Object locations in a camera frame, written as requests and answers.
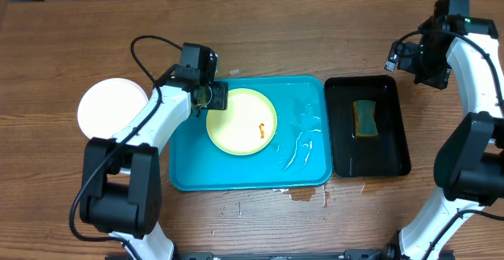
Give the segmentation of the yellow-green plate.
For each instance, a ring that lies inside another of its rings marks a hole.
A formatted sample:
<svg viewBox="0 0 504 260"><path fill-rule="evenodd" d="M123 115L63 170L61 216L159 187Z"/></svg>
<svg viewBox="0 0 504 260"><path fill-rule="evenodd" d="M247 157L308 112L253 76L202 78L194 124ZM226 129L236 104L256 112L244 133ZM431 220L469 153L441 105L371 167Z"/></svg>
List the yellow-green plate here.
<svg viewBox="0 0 504 260"><path fill-rule="evenodd" d="M238 156L262 150L276 128L276 109L271 101L249 88L230 90L227 109L210 110L206 118L211 141L223 152Z"/></svg>

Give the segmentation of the green and yellow sponge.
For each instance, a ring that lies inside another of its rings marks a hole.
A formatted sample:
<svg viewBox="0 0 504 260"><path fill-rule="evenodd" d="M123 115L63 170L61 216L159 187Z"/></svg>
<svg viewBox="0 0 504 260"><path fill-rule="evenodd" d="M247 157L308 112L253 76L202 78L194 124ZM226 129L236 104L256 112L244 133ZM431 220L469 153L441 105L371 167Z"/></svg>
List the green and yellow sponge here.
<svg viewBox="0 0 504 260"><path fill-rule="evenodd" d="M378 136L375 122L376 103L373 100L357 100L353 102L354 135L356 137Z"/></svg>

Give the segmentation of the white plate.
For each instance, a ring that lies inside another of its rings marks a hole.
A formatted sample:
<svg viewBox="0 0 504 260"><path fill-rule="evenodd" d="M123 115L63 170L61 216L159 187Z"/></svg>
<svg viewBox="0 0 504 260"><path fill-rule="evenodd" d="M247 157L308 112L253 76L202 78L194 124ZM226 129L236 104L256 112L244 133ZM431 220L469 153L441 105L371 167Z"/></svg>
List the white plate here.
<svg viewBox="0 0 504 260"><path fill-rule="evenodd" d="M145 91L137 83L123 78L103 80L81 98L78 125L88 139L109 139L125 128L147 102Z"/></svg>

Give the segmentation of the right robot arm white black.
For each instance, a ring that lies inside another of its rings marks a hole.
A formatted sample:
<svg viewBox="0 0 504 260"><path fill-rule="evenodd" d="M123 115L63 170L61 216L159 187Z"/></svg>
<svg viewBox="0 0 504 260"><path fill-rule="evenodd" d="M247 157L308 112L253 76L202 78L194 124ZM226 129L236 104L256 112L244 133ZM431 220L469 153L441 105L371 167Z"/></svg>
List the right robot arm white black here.
<svg viewBox="0 0 504 260"><path fill-rule="evenodd" d="M498 31L490 19L469 15L469 0L438 0L417 31L393 42L384 68L414 75L416 84L444 89L454 74L463 119L434 163L435 190L421 211L397 231L383 259L452 259L445 244L474 215L503 197L503 73Z"/></svg>

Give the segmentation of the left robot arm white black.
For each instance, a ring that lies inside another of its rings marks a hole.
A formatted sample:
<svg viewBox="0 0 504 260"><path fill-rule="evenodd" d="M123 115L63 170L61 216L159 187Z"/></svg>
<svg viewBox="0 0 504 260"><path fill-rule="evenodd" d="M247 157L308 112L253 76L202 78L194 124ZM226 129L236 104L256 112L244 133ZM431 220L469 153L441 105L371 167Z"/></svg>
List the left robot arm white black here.
<svg viewBox="0 0 504 260"><path fill-rule="evenodd" d="M130 259L179 257L158 223L159 155L191 115L228 106L228 83L215 79L217 54L195 43L179 49L180 62L151 80L152 95L136 117L112 137L87 143L81 189L69 213L77 239L118 242Z"/></svg>

